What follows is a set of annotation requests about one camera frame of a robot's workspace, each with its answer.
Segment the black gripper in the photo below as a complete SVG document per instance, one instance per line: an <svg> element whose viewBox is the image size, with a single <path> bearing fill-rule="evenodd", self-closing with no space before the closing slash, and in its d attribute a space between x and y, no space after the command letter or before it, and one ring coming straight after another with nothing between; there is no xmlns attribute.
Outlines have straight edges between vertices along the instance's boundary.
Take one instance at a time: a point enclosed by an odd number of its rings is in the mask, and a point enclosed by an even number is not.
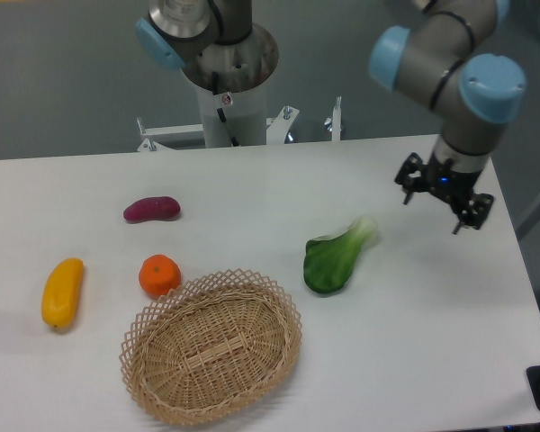
<svg viewBox="0 0 540 432"><path fill-rule="evenodd" d="M453 148L442 137L436 139L427 165L417 153L411 153L401 165L394 183L405 193L404 205L414 194L429 191L448 203L458 222L453 234L462 228L480 230L489 217L494 197L474 193L473 187L489 160L489 155L469 155Z"/></svg>

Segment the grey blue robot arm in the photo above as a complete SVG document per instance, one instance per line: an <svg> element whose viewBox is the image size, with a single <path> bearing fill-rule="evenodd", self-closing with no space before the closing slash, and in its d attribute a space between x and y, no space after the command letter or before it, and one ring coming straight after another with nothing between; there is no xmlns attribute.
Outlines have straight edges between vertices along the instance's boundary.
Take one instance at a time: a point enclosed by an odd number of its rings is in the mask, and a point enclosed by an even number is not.
<svg viewBox="0 0 540 432"><path fill-rule="evenodd" d="M410 155L396 182L407 196L448 204L460 227L479 229L493 198L474 185L519 111L527 81L512 59L476 55L505 19L506 1L421 1L415 31L394 26L373 46L370 76L440 117L428 159ZM281 144L294 115L266 119L263 87L279 52L252 19L249 1L153 1L135 26L140 45L162 68L181 71L198 96L210 148Z"/></svg>

